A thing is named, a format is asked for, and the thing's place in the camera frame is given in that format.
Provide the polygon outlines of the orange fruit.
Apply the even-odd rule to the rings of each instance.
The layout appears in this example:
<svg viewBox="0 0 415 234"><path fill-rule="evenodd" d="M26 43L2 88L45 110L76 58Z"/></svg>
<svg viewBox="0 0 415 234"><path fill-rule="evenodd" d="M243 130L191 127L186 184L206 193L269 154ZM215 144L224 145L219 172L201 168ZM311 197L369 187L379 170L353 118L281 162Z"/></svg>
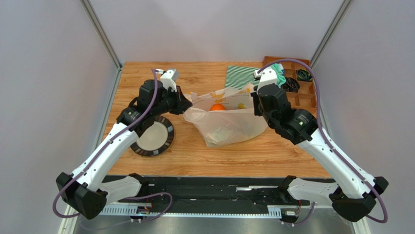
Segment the orange fruit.
<svg viewBox="0 0 415 234"><path fill-rule="evenodd" d="M210 108L210 111L224 111L224 110L226 110L226 107L220 103L216 103L212 105L212 107Z"/></svg>

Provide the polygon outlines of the banana print plastic bag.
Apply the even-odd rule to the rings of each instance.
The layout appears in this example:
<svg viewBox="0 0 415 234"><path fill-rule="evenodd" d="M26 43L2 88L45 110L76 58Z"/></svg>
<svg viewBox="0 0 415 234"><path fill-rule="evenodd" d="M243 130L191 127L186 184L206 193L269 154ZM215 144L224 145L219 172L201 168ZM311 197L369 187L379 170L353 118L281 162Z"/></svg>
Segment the banana print plastic bag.
<svg viewBox="0 0 415 234"><path fill-rule="evenodd" d="M184 119L194 124L209 148L222 147L233 143L253 139L262 134L268 125L262 117L254 115L254 85L247 84L242 89L225 88L197 95L188 92L193 106L184 113ZM224 111L210 111L212 105L220 103ZM246 109L239 109L243 103Z"/></svg>

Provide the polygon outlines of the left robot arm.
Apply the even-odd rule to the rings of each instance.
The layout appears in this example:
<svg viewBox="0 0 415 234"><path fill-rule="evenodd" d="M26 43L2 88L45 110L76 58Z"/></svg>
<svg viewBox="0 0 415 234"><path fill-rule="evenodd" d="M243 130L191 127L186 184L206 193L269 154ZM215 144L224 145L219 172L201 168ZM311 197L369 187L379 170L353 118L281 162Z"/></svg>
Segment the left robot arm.
<svg viewBox="0 0 415 234"><path fill-rule="evenodd" d="M133 173L123 179L103 182L120 156L164 113L183 114L192 103L175 81L149 79L139 95L120 113L110 133L95 151L70 174L56 179L57 197L76 210L74 216L93 219L108 204L149 198L148 181Z"/></svg>

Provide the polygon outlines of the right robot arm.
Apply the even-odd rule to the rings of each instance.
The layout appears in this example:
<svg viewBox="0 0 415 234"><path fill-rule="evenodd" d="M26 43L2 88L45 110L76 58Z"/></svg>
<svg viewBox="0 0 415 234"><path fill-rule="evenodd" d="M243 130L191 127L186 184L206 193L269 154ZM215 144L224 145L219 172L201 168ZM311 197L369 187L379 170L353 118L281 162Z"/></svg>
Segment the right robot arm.
<svg viewBox="0 0 415 234"><path fill-rule="evenodd" d="M276 84L256 86L251 96L254 114L262 116L281 137L309 153L334 179L332 183L325 183L289 175L278 186L284 196L331 206L351 222L368 216L377 203L384 206L380 195L389 182L382 176L365 172L336 149L309 111L291 107L283 89Z"/></svg>

